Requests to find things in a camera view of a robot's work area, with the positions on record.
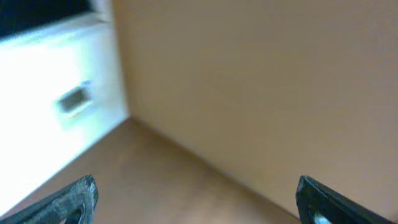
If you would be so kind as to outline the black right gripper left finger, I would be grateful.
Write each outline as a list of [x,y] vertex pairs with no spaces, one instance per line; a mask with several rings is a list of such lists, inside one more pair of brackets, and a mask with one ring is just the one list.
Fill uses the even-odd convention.
[[25,209],[1,220],[1,224],[91,224],[99,192],[95,178],[86,175]]

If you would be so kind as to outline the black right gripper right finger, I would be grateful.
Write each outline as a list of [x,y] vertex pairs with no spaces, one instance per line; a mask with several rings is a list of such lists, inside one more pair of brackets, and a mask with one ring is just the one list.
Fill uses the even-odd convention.
[[394,224],[307,175],[300,177],[295,198],[304,224]]

